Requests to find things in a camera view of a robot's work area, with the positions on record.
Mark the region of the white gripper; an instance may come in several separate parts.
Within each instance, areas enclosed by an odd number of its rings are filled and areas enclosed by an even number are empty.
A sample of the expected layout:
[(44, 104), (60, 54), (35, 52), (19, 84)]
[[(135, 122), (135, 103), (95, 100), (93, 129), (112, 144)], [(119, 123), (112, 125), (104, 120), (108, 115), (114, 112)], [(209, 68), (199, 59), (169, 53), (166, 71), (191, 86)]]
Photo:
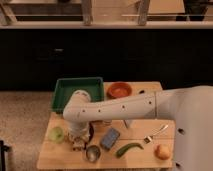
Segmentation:
[(76, 137), (88, 139), (90, 136), (89, 128), (90, 126), (88, 122), (71, 122), (68, 127), (69, 137), (71, 139), (75, 139)]

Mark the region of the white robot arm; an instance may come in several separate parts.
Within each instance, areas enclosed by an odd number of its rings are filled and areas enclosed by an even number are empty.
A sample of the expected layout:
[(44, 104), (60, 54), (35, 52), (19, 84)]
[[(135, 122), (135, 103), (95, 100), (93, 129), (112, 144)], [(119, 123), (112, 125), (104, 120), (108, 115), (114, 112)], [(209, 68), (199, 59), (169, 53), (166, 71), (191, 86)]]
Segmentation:
[(70, 132), (83, 135), (96, 120), (166, 119), (175, 122), (172, 171), (213, 171), (213, 86), (195, 86), (92, 102), (83, 90), (63, 110)]

